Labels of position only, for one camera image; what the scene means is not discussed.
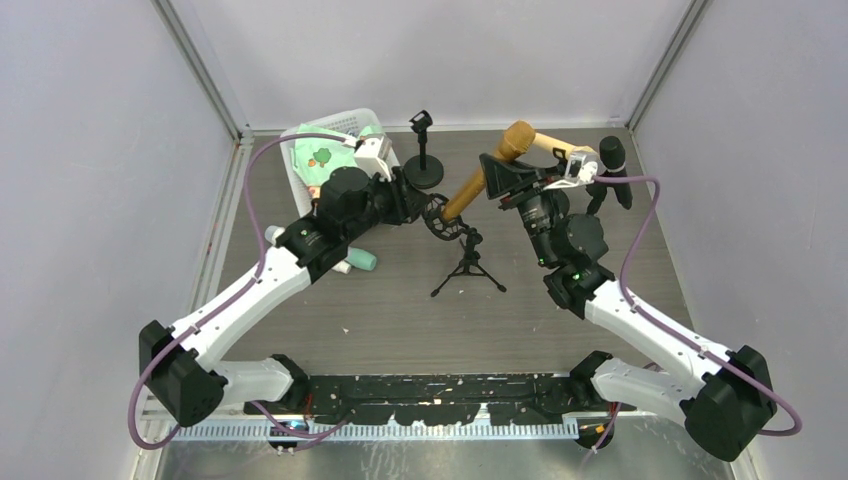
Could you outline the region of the black microphone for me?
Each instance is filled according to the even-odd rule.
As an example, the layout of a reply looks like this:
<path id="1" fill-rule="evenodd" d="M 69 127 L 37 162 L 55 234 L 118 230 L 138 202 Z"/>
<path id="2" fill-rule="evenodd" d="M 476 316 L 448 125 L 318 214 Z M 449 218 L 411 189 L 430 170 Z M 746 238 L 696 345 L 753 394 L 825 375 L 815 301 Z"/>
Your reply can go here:
<path id="1" fill-rule="evenodd" d="M 621 140 L 616 136 L 606 136 L 599 143 L 600 159 L 605 166 L 604 177 L 627 177 L 626 150 Z M 618 203 L 626 210 L 632 208 L 633 194 L 629 183 L 609 184 L 616 195 Z"/>

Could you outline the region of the white microphone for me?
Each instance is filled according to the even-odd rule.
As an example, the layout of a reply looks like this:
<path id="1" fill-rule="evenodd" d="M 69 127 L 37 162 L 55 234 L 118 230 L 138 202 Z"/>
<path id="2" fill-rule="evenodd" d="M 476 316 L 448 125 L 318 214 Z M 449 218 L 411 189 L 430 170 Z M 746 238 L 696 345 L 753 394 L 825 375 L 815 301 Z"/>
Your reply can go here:
<path id="1" fill-rule="evenodd" d="M 276 241 L 283 235 L 284 232 L 285 229 L 283 227 L 271 225 L 265 229 L 264 238 L 269 244 L 274 246 Z M 352 270 L 352 265 L 346 260 L 342 260 L 333 266 L 332 270 L 341 274 L 349 274 Z"/>

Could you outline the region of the beige microphone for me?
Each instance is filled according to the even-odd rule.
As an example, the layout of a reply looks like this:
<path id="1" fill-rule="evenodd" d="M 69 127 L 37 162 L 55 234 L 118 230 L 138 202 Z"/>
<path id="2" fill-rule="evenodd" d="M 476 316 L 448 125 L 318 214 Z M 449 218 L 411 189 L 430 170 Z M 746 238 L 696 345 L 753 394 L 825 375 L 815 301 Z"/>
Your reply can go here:
<path id="1" fill-rule="evenodd" d="M 580 154 L 585 153 L 585 154 L 589 154 L 589 155 L 594 155 L 596 157 L 599 156 L 598 152 L 590 146 L 574 145 L 574 144 L 568 143 L 566 141 L 559 140 L 559 139 L 556 139 L 554 137 L 542 134 L 540 132 L 535 133 L 535 137 L 532 141 L 532 145 L 535 146 L 535 147 L 541 148 L 542 150 L 544 150 L 545 152 L 548 152 L 548 153 L 551 153 L 551 149 L 553 147 L 569 148 L 569 149 L 572 150 L 570 158 L 576 152 L 578 152 Z"/>

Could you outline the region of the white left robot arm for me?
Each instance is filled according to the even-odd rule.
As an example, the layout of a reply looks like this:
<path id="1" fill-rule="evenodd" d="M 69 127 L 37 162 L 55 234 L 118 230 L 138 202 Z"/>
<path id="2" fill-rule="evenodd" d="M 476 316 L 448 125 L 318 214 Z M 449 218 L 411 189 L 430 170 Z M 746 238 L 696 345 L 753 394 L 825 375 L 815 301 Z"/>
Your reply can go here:
<path id="1" fill-rule="evenodd" d="M 145 386 L 184 428 L 219 406 L 279 401 L 300 381 L 280 356 L 227 362 L 234 343 L 274 308 L 316 283 L 347 257 L 353 240 L 378 224 L 415 222 L 428 196 L 395 167 L 387 180 L 356 167 L 332 173 L 312 210 L 262 240 L 252 270 L 195 312 L 164 326 L 154 320 L 139 333 L 139 368 Z"/>

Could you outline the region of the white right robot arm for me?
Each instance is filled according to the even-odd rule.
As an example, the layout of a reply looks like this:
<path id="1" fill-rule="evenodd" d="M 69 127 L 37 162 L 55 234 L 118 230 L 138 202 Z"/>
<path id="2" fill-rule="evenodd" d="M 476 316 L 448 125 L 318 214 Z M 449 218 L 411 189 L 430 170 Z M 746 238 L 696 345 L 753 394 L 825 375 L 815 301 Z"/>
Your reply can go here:
<path id="1" fill-rule="evenodd" d="M 563 166 L 536 168 L 482 154 L 489 198 L 518 211 L 544 283 L 562 309 L 624 339 L 660 366 L 650 372 L 596 351 L 571 371 L 605 401 L 623 403 L 681 425 L 717 459 L 736 460 L 762 434 L 777 404 L 766 358 L 744 345 L 713 342 L 634 296 L 623 278 L 600 265 L 609 247 L 600 220 L 569 210 L 564 190 L 596 171 L 593 159 L 568 175 Z"/>

